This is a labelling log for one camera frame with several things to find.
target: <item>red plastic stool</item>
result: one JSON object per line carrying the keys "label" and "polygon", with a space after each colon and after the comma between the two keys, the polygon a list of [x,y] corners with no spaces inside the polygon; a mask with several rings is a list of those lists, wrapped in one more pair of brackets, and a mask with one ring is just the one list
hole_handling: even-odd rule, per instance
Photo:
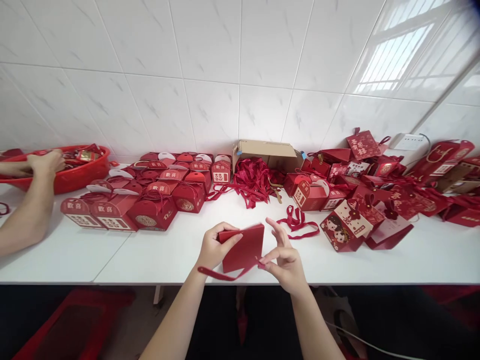
{"label": "red plastic stool", "polygon": [[96,360],[130,291],[72,290],[12,360]]}

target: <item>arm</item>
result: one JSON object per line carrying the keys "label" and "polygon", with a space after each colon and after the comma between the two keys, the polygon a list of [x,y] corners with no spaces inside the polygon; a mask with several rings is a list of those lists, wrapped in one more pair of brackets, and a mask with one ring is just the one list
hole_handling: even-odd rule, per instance
{"label": "arm", "polygon": [[222,222],[205,233],[195,266],[139,360],[185,359],[207,279],[197,268],[204,266],[213,269],[242,238],[242,234],[238,234],[220,244],[217,235],[223,230],[238,229]]}
{"label": "arm", "polygon": [[262,257],[260,262],[265,265],[266,271],[278,279],[282,288],[290,293],[303,358],[344,360],[307,284],[299,252],[292,248],[283,227],[269,218],[266,222],[273,227],[272,234],[276,238],[277,247]]}
{"label": "arm", "polygon": [[0,256],[39,243],[49,227],[54,204],[54,179],[65,166],[61,150],[28,156],[33,180],[20,206],[0,227]]}

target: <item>person's hand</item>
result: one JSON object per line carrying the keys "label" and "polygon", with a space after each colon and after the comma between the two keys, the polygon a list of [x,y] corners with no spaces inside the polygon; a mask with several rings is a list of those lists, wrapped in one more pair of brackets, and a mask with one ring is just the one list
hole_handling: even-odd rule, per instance
{"label": "person's hand", "polygon": [[217,240],[217,237],[219,232],[224,230],[238,230],[238,228],[230,225],[229,223],[221,222],[212,227],[210,230],[207,230],[203,236],[200,255],[198,255],[195,268],[203,266],[213,269],[222,262],[230,249],[233,248],[234,245],[243,237],[243,234],[237,234],[221,244]]}
{"label": "person's hand", "polygon": [[260,263],[291,295],[298,297],[303,292],[310,291],[299,252],[290,244],[287,232],[280,224],[268,217],[266,222],[273,228],[271,233],[276,239],[277,247],[262,257]]}
{"label": "person's hand", "polygon": [[32,168],[26,161],[0,162],[0,175],[12,178],[31,178]]}
{"label": "person's hand", "polygon": [[34,173],[55,174],[65,168],[65,159],[60,149],[52,150],[43,156],[28,155],[26,161]]}

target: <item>flat red cardboard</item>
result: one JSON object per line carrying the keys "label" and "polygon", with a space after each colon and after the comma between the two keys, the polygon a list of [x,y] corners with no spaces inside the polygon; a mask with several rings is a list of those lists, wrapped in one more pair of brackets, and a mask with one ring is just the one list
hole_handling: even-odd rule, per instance
{"label": "flat red cardboard", "polygon": [[66,198],[60,205],[60,211],[82,228],[107,229],[107,227],[92,214],[89,204],[82,199],[74,197]]}
{"label": "flat red cardboard", "polygon": [[235,270],[251,267],[258,263],[262,257],[262,246],[264,243],[265,226],[254,225],[243,230],[222,231],[218,233],[218,241],[223,244],[232,236],[243,234],[223,259],[223,272],[230,273]]}
{"label": "flat red cardboard", "polygon": [[137,201],[127,215],[139,229],[166,231],[178,210],[171,196],[157,200]]}
{"label": "flat red cardboard", "polygon": [[138,198],[135,195],[116,195],[109,201],[95,201],[91,206],[92,214],[109,230],[136,232],[139,228],[127,212]]}

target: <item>electrical outlet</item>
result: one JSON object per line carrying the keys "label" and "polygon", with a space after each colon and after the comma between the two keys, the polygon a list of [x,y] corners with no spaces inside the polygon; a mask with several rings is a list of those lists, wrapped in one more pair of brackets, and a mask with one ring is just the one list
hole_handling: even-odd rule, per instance
{"label": "electrical outlet", "polygon": [[425,144],[427,139],[423,135],[400,133],[390,143],[390,149],[395,150],[418,150]]}

